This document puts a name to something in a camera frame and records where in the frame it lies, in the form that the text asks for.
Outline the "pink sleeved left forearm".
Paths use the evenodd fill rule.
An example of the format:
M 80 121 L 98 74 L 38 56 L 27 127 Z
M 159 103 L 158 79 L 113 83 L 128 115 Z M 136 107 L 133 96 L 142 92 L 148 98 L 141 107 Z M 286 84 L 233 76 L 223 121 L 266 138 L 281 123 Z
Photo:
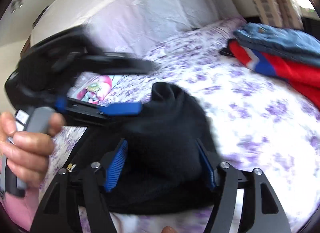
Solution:
M 1 204 L 15 224 L 29 231 L 39 206 L 39 191 L 28 190 L 24 198 L 6 193 Z

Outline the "left hand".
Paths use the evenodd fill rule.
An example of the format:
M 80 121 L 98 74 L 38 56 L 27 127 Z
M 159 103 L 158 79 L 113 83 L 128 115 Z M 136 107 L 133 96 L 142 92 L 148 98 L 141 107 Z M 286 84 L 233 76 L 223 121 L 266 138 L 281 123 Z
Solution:
M 47 174 L 49 156 L 55 144 L 53 137 L 61 132 L 65 119 L 53 113 L 47 134 L 19 132 L 10 112 L 1 113 L 1 154 L 7 156 L 8 167 L 29 187 L 39 187 Z

